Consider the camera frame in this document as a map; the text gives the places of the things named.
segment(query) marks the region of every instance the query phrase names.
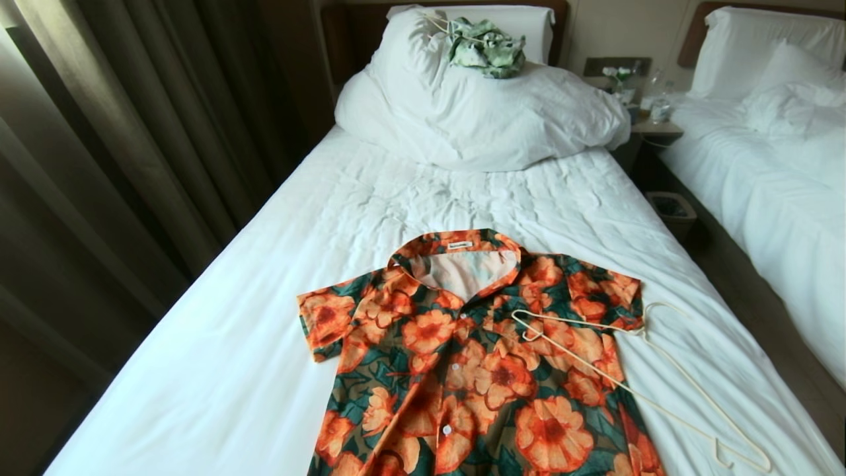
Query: orange floral shirt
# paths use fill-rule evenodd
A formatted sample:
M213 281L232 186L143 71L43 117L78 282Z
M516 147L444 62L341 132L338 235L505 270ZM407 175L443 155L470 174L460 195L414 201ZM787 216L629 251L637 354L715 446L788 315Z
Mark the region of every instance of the orange floral shirt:
M513 266L503 259L465 300L420 277L454 252ZM468 230L423 235L386 268L297 299L315 360L340 356L309 474L664 474L632 396L548 341L527 341L510 317L634 329L638 280ZM610 329L534 325L624 380Z

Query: white hanger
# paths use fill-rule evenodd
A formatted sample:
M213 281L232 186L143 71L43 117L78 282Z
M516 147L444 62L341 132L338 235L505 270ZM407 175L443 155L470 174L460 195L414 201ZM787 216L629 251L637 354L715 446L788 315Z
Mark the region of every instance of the white hanger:
M649 312L649 309L653 306L667 306L667 307L674 309L676 312L682 314L686 318L690 318L690 316L687 313L683 312L682 310L678 309L677 307L675 307L671 304L667 304L666 302L652 302L648 306L646 306L646 308L643 311L643 325L641 327L639 327L638 329L634 329L634 330L620 329L618 327L614 327L614 326L610 326L610 325L595 324L595 323L590 323L590 322L580 321L580 320L574 320L574 319L554 318L552 316L543 316L543 315L540 315L540 314L530 313L529 311L525 311L523 309L517 309L515 311L512 311L511 312L511 318L514 319L515 321L517 321L519 324L522 324L526 327L526 330L523 331L523 338L526 339L527 341L532 342L533 340L537 340L539 338L542 338L542 339L549 341L555 347L558 347L559 349L567 352L571 357L576 358L577 360L582 362L584 365L587 365L588 367L592 368L595 372L597 372L601 376L605 377L606 379L611 380L613 383L615 383L615 384L623 387L624 389L628 390L632 395L637 396L639 400L646 402L650 407L655 408L657 411L664 413L665 415L667 415L670 418L676 420L677 422L681 423L682 425L694 430L696 433L701 434L702 436L705 436L707 439L711 440L711 442L713 443L714 459L717 460L717 462L720 464L720 466L723 466L724 468L728 468L728 469L730 469L732 466L734 466L733 462L724 462L722 459L720 459L718 448L722 447L725 451L733 453L736 457L740 458L741 460L746 462L746 464L753 467L754 469L761 471L762 473L770 473L772 471L772 461L770 460L770 457L761 449L761 447L758 446L756 443L754 443L752 440L750 440L750 438L748 436L746 436L746 434L743 432L743 430L741 430L740 427L738 427L738 425L731 419L731 417L729 417L723 411L723 409L715 401L713 401L713 399L711 399L711 397L705 392L705 390L703 390L702 387L700 387L699 384L697 384L696 381L693 380L693 378L690 376L690 374L688 374L681 367L681 365L679 365L678 362L676 362L676 360L672 356L670 356L670 354L668 354L666 351L664 351L661 347L656 346L655 344L649 342L649 339L647 339L647 337L646 337L646 325L647 325L646 315ZM547 335L545 335L543 333L543 330L535 329L535 328L531 327L529 324L527 324L524 320L518 318L517 313L529 314L530 316L533 316L535 318L551 319L551 320L561 321L561 322L565 322L565 323L590 325L590 326L598 327L598 328L601 328L601 329L614 329L617 332L623 332L623 333L628 334L628 335L638 335L638 336L642 337L643 341L646 344L649 344L649 346L654 348L661 355L663 355L664 358L666 358L668 361L670 361L670 363L672 363L673 366L679 372L682 373L682 375L702 394L702 396L705 397L705 399L708 401L708 403L710 403L711 406L714 407L720 413L720 415L722 415L723 418L725 418L725 420L728 422L728 424L731 425L732 429L734 429L734 431L738 435L740 435L740 437L746 443L748 443L749 446L751 446L755 450L755 452L757 452L759 455L761 455L761 457L764 459L764 465L761 466L757 462L752 461L751 459L744 456L743 454L741 454L739 451L735 450L731 446L728 446L725 443L722 443L716 436L708 434L705 431L696 428L694 425L684 421L682 418L680 418L676 414L669 412L668 410L665 410L664 408L662 408L660 405L658 405L654 401L652 401L649 398L643 396L643 394L641 394L641 393L639 393L635 390L632 390L627 385L623 384L622 382L617 381L615 378L606 374L605 372L602 372L599 368L594 366L593 363L587 362L585 359L578 356L575 352L570 351L568 348L562 346L561 344L557 343L555 340L549 338ZM527 332L529 332L529 329L531 329L531 331L535 333L535 335L533 337L529 337L526 334Z

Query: green cloth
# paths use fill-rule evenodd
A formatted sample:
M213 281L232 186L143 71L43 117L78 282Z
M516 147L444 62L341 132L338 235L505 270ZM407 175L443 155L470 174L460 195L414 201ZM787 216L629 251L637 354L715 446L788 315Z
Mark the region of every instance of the green cloth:
M515 40L490 20L474 24L464 17L450 21L448 32L452 64L477 68L486 78L498 80L513 78L523 69L525 36Z

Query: wooden headboard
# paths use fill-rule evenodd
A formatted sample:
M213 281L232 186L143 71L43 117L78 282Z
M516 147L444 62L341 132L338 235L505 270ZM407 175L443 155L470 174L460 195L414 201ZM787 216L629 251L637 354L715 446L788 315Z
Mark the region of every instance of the wooden headboard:
M332 82L345 83L361 71L371 60L382 42L382 32L387 26L387 11L400 3L336 4L321 11L323 37L326 40L329 68ZM552 26L552 45L549 50L551 62L556 63L561 54L564 25L567 24L566 0L482 0L470 2L425 3L426 7L452 7L462 5L533 5L551 8L555 12Z
M688 34L684 38L682 51L678 54L678 65L682 68L695 68L696 61L699 59L699 50L702 49L702 43L705 42L705 35L708 32L708 26L705 25L705 17L711 12L722 7L736 7L736 8L755 8L759 10L770 10L773 12L782 12L785 14L802 14L814 15L820 17L843 19L843 12L831 12L826 10L813 10L810 8L800 7L785 7L783 5L760 5L755 3L740 3L740 2L702 2L693 15L693 20L690 22Z

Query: wastebasket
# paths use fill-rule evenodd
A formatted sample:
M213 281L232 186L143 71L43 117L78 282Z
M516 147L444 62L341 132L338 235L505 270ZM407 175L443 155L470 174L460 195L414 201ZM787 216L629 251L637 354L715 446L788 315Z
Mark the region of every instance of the wastebasket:
M648 191L646 200L661 217L673 236L679 243L683 243L690 228L696 223L696 212L687 200L678 193L669 191Z

